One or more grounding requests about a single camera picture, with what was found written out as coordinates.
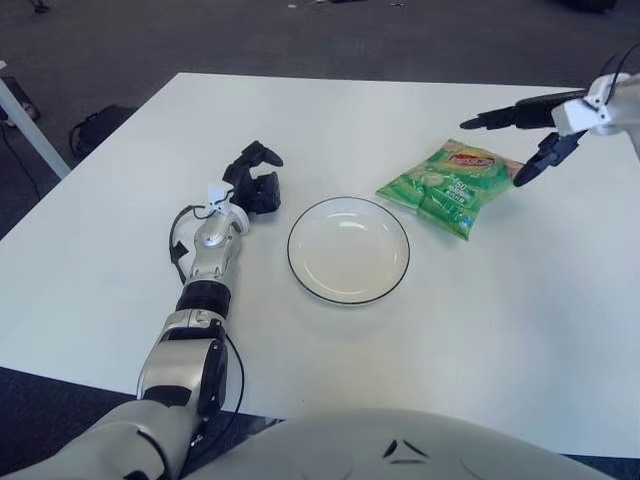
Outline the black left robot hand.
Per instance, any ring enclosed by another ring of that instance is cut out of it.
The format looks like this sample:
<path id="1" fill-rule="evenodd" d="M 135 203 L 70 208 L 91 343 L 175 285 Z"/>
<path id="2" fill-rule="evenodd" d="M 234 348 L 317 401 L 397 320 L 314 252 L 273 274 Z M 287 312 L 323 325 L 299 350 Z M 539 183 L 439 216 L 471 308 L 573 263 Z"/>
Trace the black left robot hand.
<path id="1" fill-rule="evenodd" d="M 259 141 L 253 141 L 225 170 L 222 179 L 233 186 L 231 202 L 249 214 L 268 214 L 281 205 L 279 178 L 275 171 L 253 177 L 251 170 L 263 163 L 283 167 L 282 158 Z"/>

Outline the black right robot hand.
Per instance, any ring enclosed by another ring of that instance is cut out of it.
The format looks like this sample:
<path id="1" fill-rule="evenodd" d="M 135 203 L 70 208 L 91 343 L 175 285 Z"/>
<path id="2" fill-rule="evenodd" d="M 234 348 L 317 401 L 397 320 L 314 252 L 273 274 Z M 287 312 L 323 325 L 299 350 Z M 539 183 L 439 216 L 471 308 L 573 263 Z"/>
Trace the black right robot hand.
<path id="1" fill-rule="evenodd" d="M 464 130 L 496 130 L 515 126 L 521 130 L 554 128 L 552 110 L 563 103 L 583 98 L 584 89 L 542 95 L 522 99 L 513 106 L 482 112 L 460 124 Z M 513 177 L 513 185 L 522 187 L 534 180 L 548 167 L 560 165 L 579 146 L 585 131 L 561 136 L 550 133 L 538 145 L 538 151 L 519 169 Z"/>

